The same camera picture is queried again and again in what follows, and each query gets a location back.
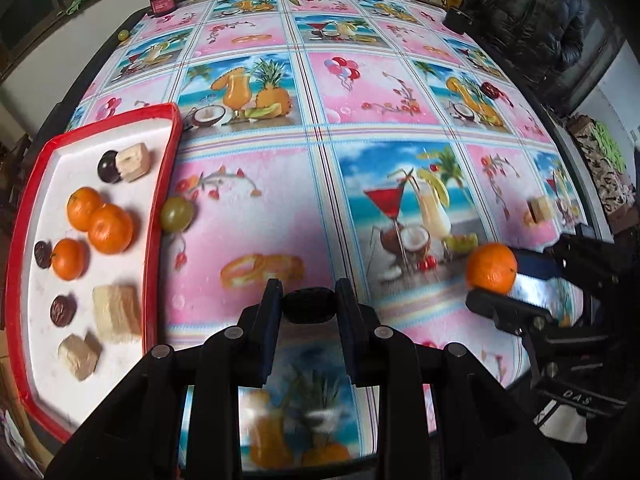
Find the orange tangerine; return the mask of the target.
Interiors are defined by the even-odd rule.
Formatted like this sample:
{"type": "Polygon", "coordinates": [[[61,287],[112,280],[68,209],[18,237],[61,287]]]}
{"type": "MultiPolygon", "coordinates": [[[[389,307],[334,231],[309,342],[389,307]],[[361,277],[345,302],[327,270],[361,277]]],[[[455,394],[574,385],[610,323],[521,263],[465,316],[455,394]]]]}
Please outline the orange tangerine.
{"type": "Polygon", "coordinates": [[[487,243],[476,248],[466,262],[465,281],[469,288],[506,295],[518,274],[518,262],[512,250],[500,243],[487,243]]]}
{"type": "Polygon", "coordinates": [[[85,246],[79,240],[62,238],[52,250],[51,266],[61,280],[73,281],[84,273],[85,258],[85,246]]]}
{"type": "Polygon", "coordinates": [[[121,254],[134,237],[134,222],[126,210],[103,204],[93,211],[87,234],[91,246],[101,254],[121,254]]]}
{"type": "Polygon", "coordinates": [[[88,186],[78,188],[70,194],[66,205],[66,216],[70,225],[80,231],[87,232],[91,215],[103,204],[98,191],[88,186]]]}

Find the beige sugarcane chunk front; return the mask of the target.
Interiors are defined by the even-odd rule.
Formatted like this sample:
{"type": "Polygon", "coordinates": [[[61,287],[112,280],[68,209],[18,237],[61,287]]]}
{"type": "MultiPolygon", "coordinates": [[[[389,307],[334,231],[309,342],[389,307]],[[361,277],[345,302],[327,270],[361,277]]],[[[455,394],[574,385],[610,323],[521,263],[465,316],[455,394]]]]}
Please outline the beige sugarcane chunk front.
{"type": "Polygon", "coordinates": [[[93,317],[100,341],[130,342],[142,336],[136,289],[131,285],[102,285],[92,291],[93,317]]]}

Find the red rimmed white tray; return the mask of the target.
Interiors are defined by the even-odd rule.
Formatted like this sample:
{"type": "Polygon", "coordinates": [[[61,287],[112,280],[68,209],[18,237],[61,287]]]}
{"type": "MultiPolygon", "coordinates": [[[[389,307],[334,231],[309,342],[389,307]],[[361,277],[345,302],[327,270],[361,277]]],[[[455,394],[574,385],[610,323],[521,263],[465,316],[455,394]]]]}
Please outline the red rimmed white tray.
{"type": "Polygon", "coordinates": [[[67,441],[157,340],[157,289],[160,268],[160,210],[182,133],[178,107],[151,105],[114,115],[49,140],[40,151],[18,207],[6,265],[6,340],[15,385],[25,411],[52,437],[67,441]],[[96,167],[109,150],[120,152],[144,143],[151,168],[134,182],[107,184],[96,167]],[[119,206],[134,222],[134,237],[117,255],[93,248],[86,233],[66,216],[70,194],[88,186],[108,204],[119,206]],[[85,271],[73,281],[40,269],[34,258],[38,240],[52,250],[62,238],[85,246],[85,271]],[[100,341],[96,370],[78,382],[58,359],[58,345],[70,334],[96,334],[92,291],[102,285],[131,285],[138,296],[142,336],[130,342],[100,341]],[[70,325],[56,327],[50,305],[58,296],[75,299],[70,325]]]}

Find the beige sugarcane chunk small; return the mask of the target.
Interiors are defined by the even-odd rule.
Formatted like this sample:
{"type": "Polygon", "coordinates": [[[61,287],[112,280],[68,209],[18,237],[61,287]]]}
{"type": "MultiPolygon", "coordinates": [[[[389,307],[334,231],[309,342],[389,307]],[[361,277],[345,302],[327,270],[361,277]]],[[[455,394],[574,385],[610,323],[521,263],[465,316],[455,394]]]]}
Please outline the beige sugarcane chunk small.
{"type": "Polygon", "coordinates": [[[83,337],[70,334],[58,345],[58,359],[78,382],[94,373],[101,353],[101,343],[91,332],[83,337]]]}

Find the dark date far right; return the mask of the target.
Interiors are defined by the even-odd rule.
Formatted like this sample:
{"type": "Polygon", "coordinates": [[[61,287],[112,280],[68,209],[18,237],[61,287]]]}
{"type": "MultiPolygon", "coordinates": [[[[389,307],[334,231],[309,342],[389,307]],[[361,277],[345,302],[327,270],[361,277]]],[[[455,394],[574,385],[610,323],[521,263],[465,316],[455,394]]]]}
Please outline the dark date far right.
{"type": "Polygon", "coordinates": [[[495,87],[488,81],[485,81],[480,85],[480,91],[483,92],[484,95],[488,97],[488,99],[492,100],[498,100],[502,95],[500,89],[495,87]]]}

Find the colourful fruit print tablecloth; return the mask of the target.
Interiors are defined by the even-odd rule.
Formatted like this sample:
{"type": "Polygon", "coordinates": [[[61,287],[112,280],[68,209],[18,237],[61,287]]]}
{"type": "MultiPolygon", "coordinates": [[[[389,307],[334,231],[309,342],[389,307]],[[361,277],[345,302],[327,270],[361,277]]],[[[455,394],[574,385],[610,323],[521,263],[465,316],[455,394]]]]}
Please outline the colourful fruit print tablecloth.
{"type": "Polygon", "coordinates": [[[410,0],[186,0],[125,28],[68,126],[180,110],[169,192],[196,215],[163,240],[161,340],[202,344],[270,278],[348,278],[383,324],[464,344],[535,413],[521,339],[465,305],[466,260],[550,246],[584,206],[541,114],[444,17],[410,0]],[[536,224],[527,203],[545,195],[555,218],[536,224]]]}

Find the dark date near tray corner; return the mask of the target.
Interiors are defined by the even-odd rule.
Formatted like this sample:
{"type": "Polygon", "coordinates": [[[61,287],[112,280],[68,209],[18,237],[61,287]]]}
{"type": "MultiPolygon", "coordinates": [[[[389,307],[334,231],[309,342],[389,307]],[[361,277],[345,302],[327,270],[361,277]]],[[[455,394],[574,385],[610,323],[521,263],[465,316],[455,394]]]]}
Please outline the dark date near tray corner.
{"type": "Polygon", "coordinates": [[[76,313],[76,302],[73,297],[58,295],[50,305],[50,320],[56,327],[70,325],[76,313]]]}

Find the beige sugarcane chunk in tray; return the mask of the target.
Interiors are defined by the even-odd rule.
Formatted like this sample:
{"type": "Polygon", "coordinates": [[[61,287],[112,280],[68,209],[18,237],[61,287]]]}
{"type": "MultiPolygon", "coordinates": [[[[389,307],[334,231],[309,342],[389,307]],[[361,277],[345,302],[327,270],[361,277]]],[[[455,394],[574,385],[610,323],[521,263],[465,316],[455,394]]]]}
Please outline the beige sugarcane chunk in tray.
{"type": "Polygon", "coordinates": [[[144,143],[137,143],[116,154],[116,169],[126,182],[143,177],[151,168],[151,155],[144,143]]]}

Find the dark plum in tray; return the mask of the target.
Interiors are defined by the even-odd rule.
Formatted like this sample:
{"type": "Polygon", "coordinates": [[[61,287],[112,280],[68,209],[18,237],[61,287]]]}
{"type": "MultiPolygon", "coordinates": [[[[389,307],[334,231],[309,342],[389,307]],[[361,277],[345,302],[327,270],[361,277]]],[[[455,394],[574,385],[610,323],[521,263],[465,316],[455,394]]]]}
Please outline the dark plum in tray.
{"type": "Polygon", "coordinates": [[[116,166],[117,152],[113,150],[106,151],[98,162],[96,172],[102,182],[113,184],[122,180],[116,166]]]}

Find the dark red date in tray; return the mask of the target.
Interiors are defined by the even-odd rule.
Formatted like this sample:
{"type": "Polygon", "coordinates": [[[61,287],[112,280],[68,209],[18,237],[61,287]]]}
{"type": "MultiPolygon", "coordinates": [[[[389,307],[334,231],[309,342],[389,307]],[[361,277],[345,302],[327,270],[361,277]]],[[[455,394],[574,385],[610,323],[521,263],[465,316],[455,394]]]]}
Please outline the dark red date in tray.
{"type": "Polygon", "coordinates": [[[34,246],[34,258],[40,269],[49,269],[51,266],[52,246],[50,242],[38,240],[34,246]]]}

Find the person in black jacket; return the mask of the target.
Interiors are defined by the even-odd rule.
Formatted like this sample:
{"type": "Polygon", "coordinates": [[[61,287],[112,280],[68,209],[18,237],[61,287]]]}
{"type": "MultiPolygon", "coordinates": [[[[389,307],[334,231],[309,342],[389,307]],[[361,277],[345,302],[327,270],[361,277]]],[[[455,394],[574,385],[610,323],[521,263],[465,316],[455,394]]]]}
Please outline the person in black jacket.
{"type": "Polygon", "coordinates": [[[582,57],[585,0],[462,0],[462,9],[478,36],[534,87],[582,57]]]}

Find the black small pot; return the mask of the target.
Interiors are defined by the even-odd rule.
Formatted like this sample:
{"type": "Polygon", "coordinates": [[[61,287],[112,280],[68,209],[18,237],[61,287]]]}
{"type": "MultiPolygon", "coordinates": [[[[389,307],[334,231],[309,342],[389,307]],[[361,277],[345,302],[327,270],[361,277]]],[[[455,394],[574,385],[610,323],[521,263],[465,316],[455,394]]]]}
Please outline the black small pot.
{"type": "Polygon", "coordinates": [[[467,34],[473,24],[472,18],[458,8],[449,8],[442,24],[457,35],[467,34]]]}

